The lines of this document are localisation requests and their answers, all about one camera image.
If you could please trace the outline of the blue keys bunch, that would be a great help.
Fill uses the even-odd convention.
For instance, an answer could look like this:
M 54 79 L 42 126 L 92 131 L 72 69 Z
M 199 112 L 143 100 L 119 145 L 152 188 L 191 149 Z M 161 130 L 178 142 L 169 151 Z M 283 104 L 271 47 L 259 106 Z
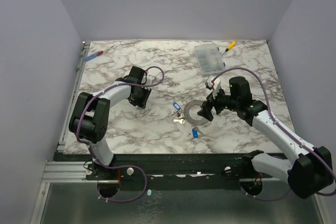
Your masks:
M 177 116 L 179 119 L 182 119 L 184 117 L 182 107 L 177 102 L 173 102 L 172 105 L 174 107 L 173 115 Z

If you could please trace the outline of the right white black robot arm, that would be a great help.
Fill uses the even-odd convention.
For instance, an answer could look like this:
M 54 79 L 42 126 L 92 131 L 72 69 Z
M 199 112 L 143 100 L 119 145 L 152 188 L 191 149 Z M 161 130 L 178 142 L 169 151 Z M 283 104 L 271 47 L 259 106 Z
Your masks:
M 249 126 L 268 137 L 286 156 L 279 159 L 262 151 L 245 156 L 241 171 L 246 177 L 267 174 L 287 183 L 300 198 L 306 199 L 333 184 L 331 153 L 325 147 L 316 148 L 302 140 L 276 119 L 270 108 L 260 100 L 254 100 L 249 82 L 244 77 L 229 80 L 230 94 L 221 88 L 220 80 L 208 77 L 206 87 L 211 91 L 201 105 L 199 116 L 212 121 L 212 110 L 237 113 Z

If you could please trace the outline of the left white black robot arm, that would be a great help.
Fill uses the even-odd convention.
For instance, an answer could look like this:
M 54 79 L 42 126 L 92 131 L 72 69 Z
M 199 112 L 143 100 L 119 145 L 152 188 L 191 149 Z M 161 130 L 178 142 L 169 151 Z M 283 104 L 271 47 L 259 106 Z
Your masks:
M 78 95 L 68 129 L 87 145 L 102 178 L 110 179 L 116 172 L 115 157 L 105 138 L 110 109 L 122 100 L 144 109 L 151 93 L 148 85 L 152 83 L 144 69 L 133 66 L 127 76 L 118 78 L 111 87 Z

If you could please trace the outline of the silver key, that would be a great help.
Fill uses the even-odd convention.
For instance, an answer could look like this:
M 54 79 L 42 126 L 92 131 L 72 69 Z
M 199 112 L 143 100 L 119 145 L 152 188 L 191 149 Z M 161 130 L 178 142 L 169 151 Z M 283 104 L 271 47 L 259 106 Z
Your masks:
M 184 124 L 185 120 L 184 119 L 174 119 L 174 122 L 180 123 L 180 124 Z

